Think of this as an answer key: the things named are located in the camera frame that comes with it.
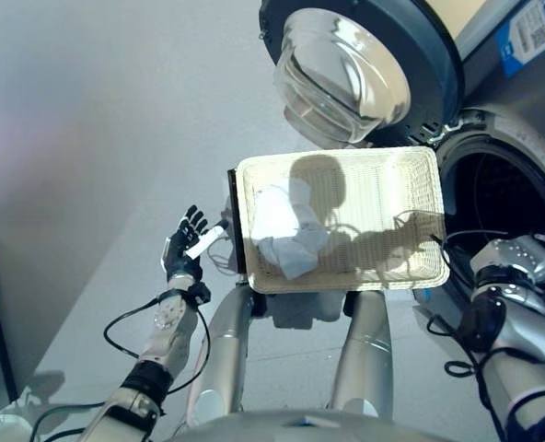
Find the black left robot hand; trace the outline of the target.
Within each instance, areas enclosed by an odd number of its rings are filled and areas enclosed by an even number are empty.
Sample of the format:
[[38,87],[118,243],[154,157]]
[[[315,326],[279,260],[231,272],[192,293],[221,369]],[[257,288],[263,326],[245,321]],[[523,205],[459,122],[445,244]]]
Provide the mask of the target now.
[[229,222],[220,219],[208,226],[203,211],[196,205],[187,209],[176,230],[167,237],[161,264],[166,273],[168,288],[188,291],[203,278],[201,255],[227,230]]

